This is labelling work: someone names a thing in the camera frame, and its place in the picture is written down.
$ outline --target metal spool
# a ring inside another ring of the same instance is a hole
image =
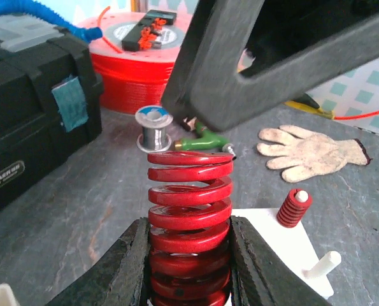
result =
[[[166,127],[172,123],[172,116],[161,106],[150,105],[140,108],[135,115],[136,121],[143,128],[138,136],[137,147],[146,153],[169,150],[172,139]]]

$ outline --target blue tape patch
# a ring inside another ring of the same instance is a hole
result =
[[[162,116],[165,116],[168,114],[168,112],[160,106],[149,106],[149,107],[143,108],[139,112],[144,113],[146,115],[149,112],[154,112],[154,111],[159,112]]]
[[[78,77],[65,79],[52,89],[66,132],[85,124],[89,119],[86,97]]]

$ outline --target small red spring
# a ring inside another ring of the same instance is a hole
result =
[[[286,228],[293,228],[303,218],[312,204],[312,197],[302,189],[291,189],[277,213],[277,221]]]
[[[224,306],[230,293],[229,218],[232,155],[200,152],[151,153],[148,178],[202,182],[206,186],[153,187],[148,199],[150,266],[154,306]]]

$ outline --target green tool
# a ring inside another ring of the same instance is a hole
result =
[[[175,150],[189,151],[219,148],[222,152],[232,154],[233,159],[236,159],[236,154],[233,150],[233,144],[231,144],[226,137],[212,132],[198,120],[195,121],[194,125],[195,131],[200,136],[200,138],[181,138],[174,143]]]

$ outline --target white plastic part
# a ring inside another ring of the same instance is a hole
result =
[[[0,285],[0,306],[20,306],[8,284]]]
[[[310,270],[305,272],[308,279],[326,276],[342,262],[341,254],[336,251],[330,251]]]
[[[294,228],[285,228],[278,223],[277,212],[277,208],[249,208],[234,209],[232,215],[246,217],[285,265],[320,296],[328,299],[334,290],[327,276],[307,278],[305,275],[318,263],[318,256],[303,224],[300,221]]]
[[[300,190],[296,194],[296,200],[300,203],[305,203],[308,201],[308,193],[304,190]]]

